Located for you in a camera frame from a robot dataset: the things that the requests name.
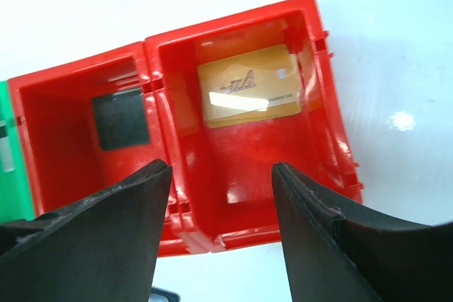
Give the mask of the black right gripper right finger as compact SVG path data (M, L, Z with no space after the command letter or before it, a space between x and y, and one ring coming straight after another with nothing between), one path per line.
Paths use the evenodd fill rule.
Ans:
M451 301L452 224L383 214L286 163L272 188L293 301Z

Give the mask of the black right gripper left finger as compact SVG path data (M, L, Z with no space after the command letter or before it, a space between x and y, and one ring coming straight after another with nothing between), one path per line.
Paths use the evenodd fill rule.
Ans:
M147 301L171 188L162 160L36 219L1 225L2 301Z

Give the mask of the blue leather card holder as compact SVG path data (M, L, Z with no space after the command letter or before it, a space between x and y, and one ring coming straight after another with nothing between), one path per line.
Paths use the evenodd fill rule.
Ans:
M180 296L171 291L152 287L148 302L180 302Z

